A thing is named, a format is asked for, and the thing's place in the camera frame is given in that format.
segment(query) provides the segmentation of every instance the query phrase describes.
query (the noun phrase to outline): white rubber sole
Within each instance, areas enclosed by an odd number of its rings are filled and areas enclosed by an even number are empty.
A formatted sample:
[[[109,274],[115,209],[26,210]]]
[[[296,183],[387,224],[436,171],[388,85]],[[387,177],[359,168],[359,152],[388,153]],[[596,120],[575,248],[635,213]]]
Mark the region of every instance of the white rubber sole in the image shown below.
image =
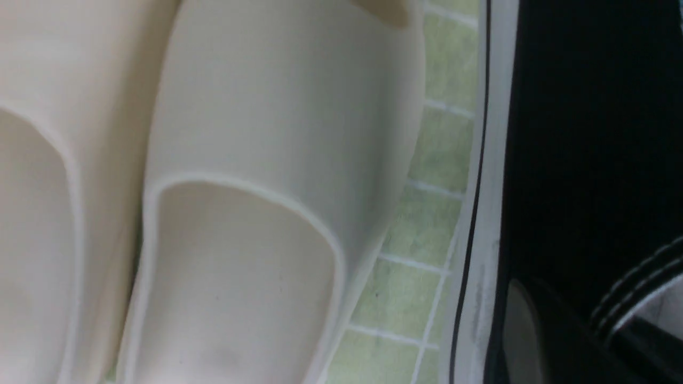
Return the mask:
[[[518,1],[482,0],[479,87],[468,189],[441,340],[439,382],[481,383],[498,274],[507,117]]]

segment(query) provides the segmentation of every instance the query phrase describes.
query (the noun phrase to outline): green tile floor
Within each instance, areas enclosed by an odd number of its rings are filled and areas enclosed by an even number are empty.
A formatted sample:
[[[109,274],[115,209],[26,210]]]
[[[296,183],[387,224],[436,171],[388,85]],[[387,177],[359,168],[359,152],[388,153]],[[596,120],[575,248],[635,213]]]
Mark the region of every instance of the green tile floor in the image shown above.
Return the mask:
[[[436,384],[477,86],[478,0],[426,0],[425,109],[401,202],[328,384]]]

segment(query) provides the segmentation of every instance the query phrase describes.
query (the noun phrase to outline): cream slide sandal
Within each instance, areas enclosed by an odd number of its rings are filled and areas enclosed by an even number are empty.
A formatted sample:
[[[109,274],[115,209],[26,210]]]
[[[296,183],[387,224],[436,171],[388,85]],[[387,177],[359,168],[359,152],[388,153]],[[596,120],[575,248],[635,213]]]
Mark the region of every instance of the cream slide sandal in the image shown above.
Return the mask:
[[[320,379],[417,140],[420,12],[401,1],[182,4],[118,383]]]
[[[95,384],[112,363],[175,8],[0,0],[1,384]]]

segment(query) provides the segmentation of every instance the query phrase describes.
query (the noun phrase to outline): shoe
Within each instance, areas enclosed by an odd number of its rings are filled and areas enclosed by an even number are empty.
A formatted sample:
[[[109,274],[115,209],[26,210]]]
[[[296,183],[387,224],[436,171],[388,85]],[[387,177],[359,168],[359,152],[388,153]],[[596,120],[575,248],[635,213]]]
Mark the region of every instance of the shoe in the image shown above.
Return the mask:
[[[683,277],[678,2],[481,9],[441,382],[680,383],[683,311],[643,320]]]
[[[0,383],[95,384],[130,293],[173,1],[0,1]]]
[[[182,4],[150,137],[119,384],[323,376],[421,119],[417,2],[381,3]]]

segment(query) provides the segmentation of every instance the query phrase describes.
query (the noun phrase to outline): black sneaker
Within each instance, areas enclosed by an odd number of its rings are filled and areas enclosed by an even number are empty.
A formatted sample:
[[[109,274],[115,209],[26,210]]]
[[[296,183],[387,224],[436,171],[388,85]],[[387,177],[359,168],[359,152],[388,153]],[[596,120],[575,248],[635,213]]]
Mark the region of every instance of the black sneaker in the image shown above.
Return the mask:
[[[678,0],[480,9],[442,383],[683,383]]]

